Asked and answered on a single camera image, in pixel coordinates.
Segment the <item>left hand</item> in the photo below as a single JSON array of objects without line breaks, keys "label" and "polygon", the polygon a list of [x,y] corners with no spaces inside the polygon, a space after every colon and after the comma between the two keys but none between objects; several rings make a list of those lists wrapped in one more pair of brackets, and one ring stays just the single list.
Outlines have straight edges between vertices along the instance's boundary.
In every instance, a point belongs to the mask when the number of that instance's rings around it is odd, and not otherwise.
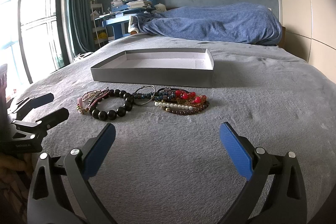
[{"label": "left hand", "polygon": [[31,179],[33,174],[32,154],[25,153],[23,155],[23,160],[20,160],[13,156],[4,155],[3,153],[1,153],[0,167],[1,167],[0,170],[1,181],[6,184],[10,184],[15,180],[14,173],[16,171],[25,172],[27,177]]}]

